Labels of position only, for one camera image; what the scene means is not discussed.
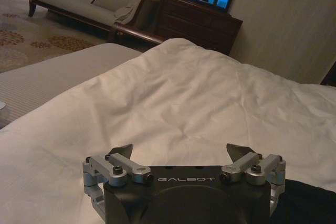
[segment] beige wall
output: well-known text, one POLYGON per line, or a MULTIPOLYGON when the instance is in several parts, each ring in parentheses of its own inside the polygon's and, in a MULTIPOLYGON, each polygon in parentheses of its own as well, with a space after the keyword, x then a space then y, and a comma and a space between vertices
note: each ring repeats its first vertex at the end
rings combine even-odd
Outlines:
POLYGON ((294 81, 320 83, 336 60, 335 3, 233 0, 229 12, 244 22, 230 56, 294 81))
POLYGON ((302 83, 336 60, 336 0, 234 0, 243 25, 230 56, 302 83))

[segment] bed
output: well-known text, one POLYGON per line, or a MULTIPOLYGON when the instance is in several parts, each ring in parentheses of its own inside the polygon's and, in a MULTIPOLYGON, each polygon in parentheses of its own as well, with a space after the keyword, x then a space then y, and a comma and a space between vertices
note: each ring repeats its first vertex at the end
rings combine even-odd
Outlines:
POLYGON ((287 178, 336 191, 336 89, 170 39, 0 130, 1 223, 103 223, 82 164, 132 143, 143 165, 222 165, 226 143, 282 155, 287 178))
POLYGON ((141 53, 106 43, 0 74, 0 129, 62 92, 141 53))

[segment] drawer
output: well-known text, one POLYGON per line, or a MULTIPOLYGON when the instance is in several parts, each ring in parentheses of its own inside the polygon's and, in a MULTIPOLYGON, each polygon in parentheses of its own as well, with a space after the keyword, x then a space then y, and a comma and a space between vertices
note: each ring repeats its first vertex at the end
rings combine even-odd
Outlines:
POLYGON ((232 35, 237 34, 241 25, 241 23, 227 15, 215 16, 195 7, 181 5, 180 2, 164 1, 161 8, 162 12, 168 16, 188 20, 191 23, 232 35))
POLYGON ((191 34, 185 34, 181 31, 173 30, 164 26, 159 26, 156 34, 164 38, 185 38, 198 46, 204 47, 205 49, 215 50, 226 55, 229 55, 233 44, 232 40, 231 41, 223 40, 218 42, 202 40, 197 37, 194 37, 191 34))
POLYGON ((212 44, 225 43, 231 41, 232 36, 226 33, 214 32, 213 30, 200 26, 183 19, 162 14, 160 18, 160 27, 166 27, 170 30, 179 31, 199 40, 211 42, 212 44))

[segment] silver metal bracket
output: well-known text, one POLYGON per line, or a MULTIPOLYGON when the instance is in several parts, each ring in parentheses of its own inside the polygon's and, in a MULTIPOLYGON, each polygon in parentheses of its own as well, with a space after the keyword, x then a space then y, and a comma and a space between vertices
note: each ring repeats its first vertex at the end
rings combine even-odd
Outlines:
POLYGON ((238 159, 231 165, 222 166, 222 174, 227 183, 234 183, 240 181, 241 175, 251 167, 251 165, 259 162, 257 153, 249 152, 245 156, 238 159))
POLYGON ((121 166, 126 170, 136 183, 147 184, 154 178, 148 166, 139 165, 119 153, 112 154, 109 161, 114 166, 121 166))
POLYGON ((246 181, 251 185, 263 185, 269 173, 275 170, 280 162, 280 156, 270 154, 259 163, 260 171, 246 170, 246 181))
POLYGON ((278 155, 270 154, 259 163, 260 170, 246 171, 246 180, 251 185, 263 185, 266 181, 271 184, 270 216, 277 208, 279 195, 285 192, 286 161, 278 155))
POLYGON ((104 193, 99 183, 108 182, 111 186, 123 186, 127 182, 127 172, 113 173, 113 165, 101 156, 90 157, 83 162, 84 193, 91 197, 91 203, 96 212, 105 221, 104 193))

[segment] floral rug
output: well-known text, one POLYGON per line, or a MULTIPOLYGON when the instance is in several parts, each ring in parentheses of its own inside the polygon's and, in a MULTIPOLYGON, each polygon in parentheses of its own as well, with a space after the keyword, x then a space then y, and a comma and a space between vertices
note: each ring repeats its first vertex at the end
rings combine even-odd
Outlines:
POLYGON ((43 7, 28 11, 28 0, 0 0, 0 73, 106 42, 43 7))

